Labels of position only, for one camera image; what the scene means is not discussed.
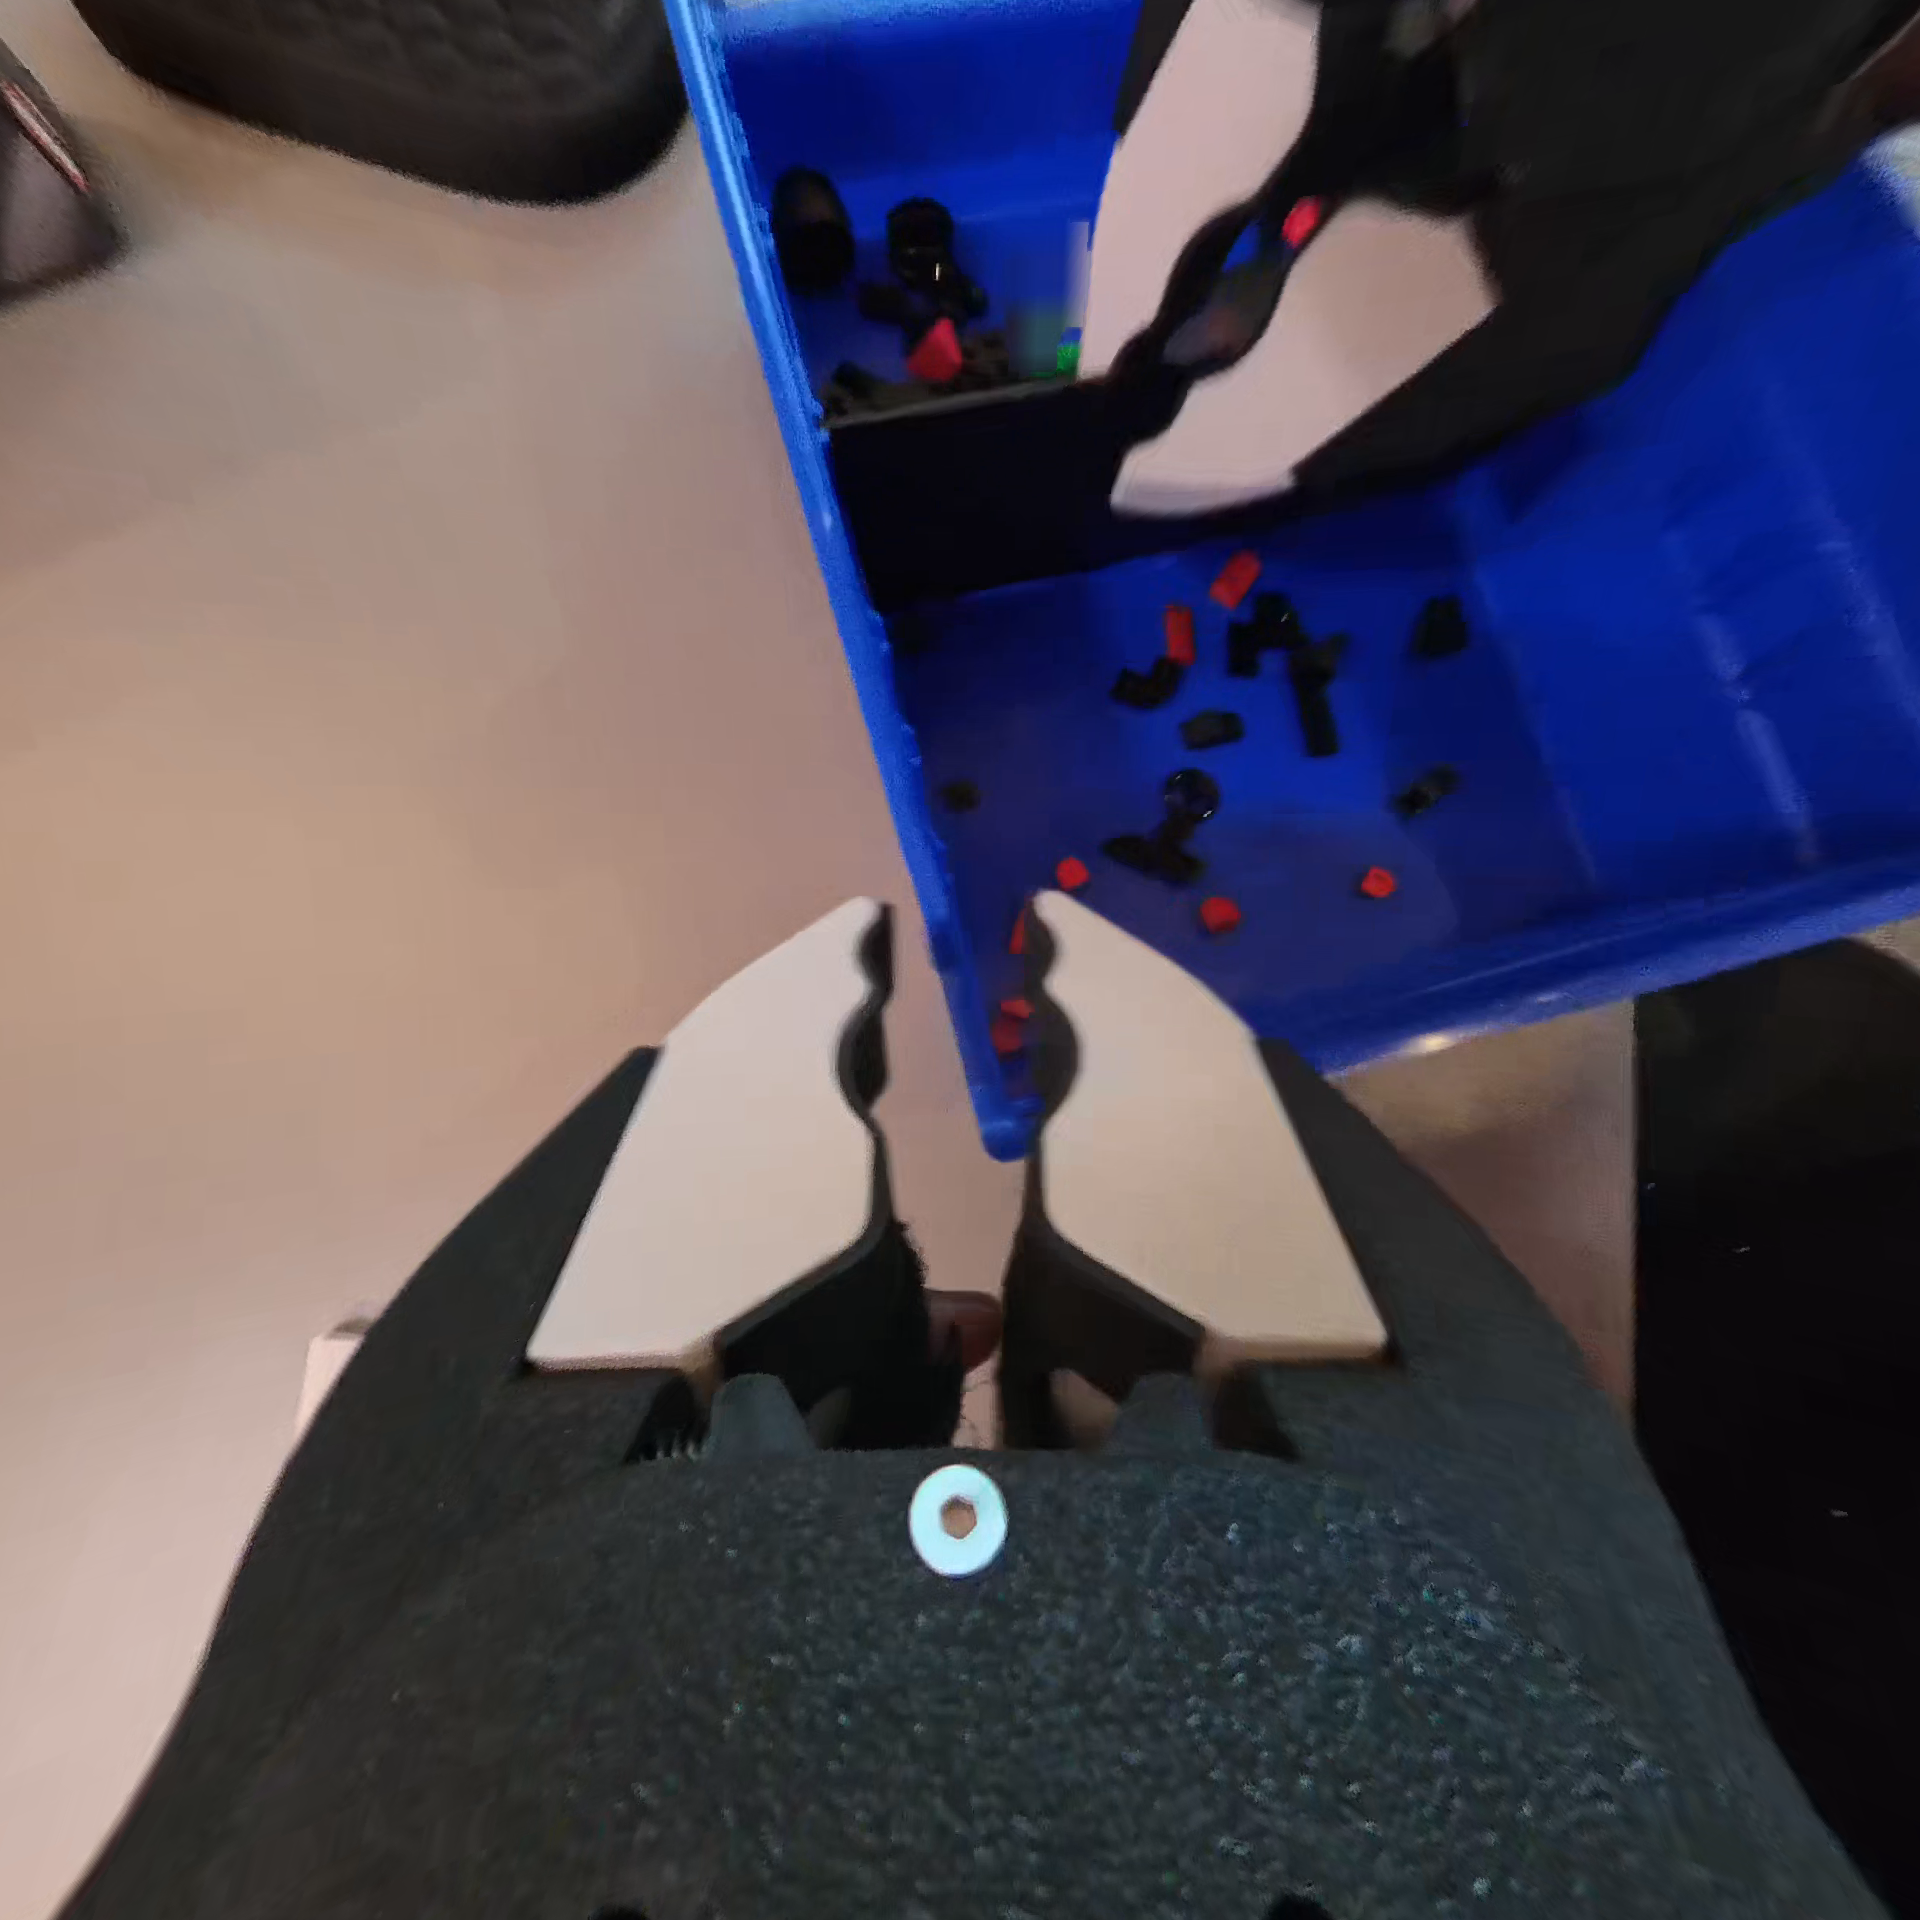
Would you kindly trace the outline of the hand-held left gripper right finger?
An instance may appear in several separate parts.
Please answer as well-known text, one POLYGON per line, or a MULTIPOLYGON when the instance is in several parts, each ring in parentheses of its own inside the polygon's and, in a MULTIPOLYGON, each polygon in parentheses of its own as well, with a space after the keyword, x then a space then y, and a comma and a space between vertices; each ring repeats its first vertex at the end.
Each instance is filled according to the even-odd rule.
POLYGON ((1387 1323, 1249 1023, 1089 905, 1025 912, 1039 1120, 1006 1359, 1069 1374, 1367 1362, 1387 1323))

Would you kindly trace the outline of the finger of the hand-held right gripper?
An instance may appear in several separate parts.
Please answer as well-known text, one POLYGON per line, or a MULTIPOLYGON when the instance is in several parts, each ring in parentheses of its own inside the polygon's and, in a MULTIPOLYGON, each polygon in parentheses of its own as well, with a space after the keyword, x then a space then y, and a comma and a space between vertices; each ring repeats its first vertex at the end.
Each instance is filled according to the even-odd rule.
POLYGON ((1243 359, 1299 252, 1299 197, 1337 212, 1329 5, 1142 5, 1098 197, 1081 381, 1243 359))
POLYGON ((1291 490, 1312 451, 1494 304, 1467 212, 1345 204, 1294 258, 1249 351, 1195 381, 1164 432, 1123 455, 1113 512, 1203 515, 1291 490))

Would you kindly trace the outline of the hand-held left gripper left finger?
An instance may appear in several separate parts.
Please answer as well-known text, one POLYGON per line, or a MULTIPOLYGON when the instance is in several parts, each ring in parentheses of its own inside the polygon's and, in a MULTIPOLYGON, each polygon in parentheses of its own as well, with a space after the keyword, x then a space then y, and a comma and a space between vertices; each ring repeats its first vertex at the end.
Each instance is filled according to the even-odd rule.
POLYGON ((842 900, 670 1030, 527 1369, 859 1379, 927 1355, 875 1113, 892 931, 876 897, 842 900))

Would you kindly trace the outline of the heap of lego parts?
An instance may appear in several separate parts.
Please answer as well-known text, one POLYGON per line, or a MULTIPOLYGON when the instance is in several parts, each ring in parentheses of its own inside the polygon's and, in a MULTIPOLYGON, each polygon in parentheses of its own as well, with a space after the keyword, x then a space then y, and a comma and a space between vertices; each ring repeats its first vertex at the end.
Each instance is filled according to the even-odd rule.
POLYGON ((1384 595, 1245 540, 887 616, 950 905, 938 943, 996 1026, 1022 912, 1057 891, 1257 1023, 1427 964, 1470 930, 1449 871, 1465 764, 1416 701, 1384 595))
POLYGON ((770 238, 828 428, 1081 371, 1089 219, 998 231, 906 197, 864 237, 828 174, 784 168, 770 238))

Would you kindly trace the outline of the blue plastic bin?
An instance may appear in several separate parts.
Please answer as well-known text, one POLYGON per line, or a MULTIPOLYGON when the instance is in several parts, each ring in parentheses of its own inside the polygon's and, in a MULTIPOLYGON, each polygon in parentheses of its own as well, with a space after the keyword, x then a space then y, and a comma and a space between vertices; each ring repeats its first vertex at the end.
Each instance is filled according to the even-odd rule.
MULTIPOLYGON (((899 642, 859 577, 770 238, 784 168, 859 233, 906 197, 1086 219, 1136 5, 667 5, 808 536, 875 743, 980 1137, 1025 1156, 1025 1043, 941 959, 950 905, 899 642)), ((1663 989, 1915 913, 1915 131, 1727 243, 1630 376, 1487 458, 1245 540, 1384 595, 1462 687, 1449 871, 1470 930, 1420 968, 1279 1007, 1321 1068, 1663 989)))

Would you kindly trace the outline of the black bin divider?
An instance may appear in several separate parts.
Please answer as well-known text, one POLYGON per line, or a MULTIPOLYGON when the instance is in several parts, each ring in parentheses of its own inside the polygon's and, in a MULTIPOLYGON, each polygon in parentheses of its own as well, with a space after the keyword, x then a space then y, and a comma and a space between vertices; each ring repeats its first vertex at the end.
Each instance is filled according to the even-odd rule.
POLYGON ((1203 515, 1121 515, 1135 431, 1160 395, 1033 381, 857 415, 825 455, 867 599, 892 613, 1195 540, 1203 515))

